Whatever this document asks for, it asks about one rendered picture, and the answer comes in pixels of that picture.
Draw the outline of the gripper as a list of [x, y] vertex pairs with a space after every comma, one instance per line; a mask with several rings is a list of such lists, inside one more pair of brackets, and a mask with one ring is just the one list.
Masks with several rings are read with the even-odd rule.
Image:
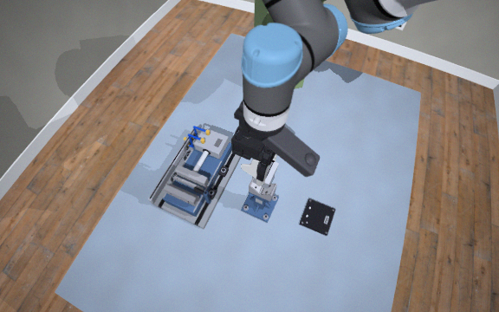
[[260, 131], [251, 127], [243, 117], [243, 100], [234, 113], [234, 118], [239, 120], [239, 126], [231, 139], [232, 153], [248, 160], [253, 159], [251, 164], [241, 164], [241, 168], [256, 178], [256, 184], [261, 186], [265, 183], [269, 165], [275, 162], [277, 157], [277, 154], [262, 143], [262, 139], [278, 134], [285, 124], [273, 131]]

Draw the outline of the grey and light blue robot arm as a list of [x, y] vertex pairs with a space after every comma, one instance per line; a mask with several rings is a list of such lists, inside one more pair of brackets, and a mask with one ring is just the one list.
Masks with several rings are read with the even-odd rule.
[[[274, 22], [256, 26], [243, 41], [243, 117], [257, 130], [273, 131], [288, 119], [295, 86], [334, 54], [348, 27], [343, 13], [321, 0], [262, 1]], [[357, 30], [376, 34], [437, 0], [344, 1]], [[286, 127], [262, 143], [304, 177], [314, 175], [320, 155]]]

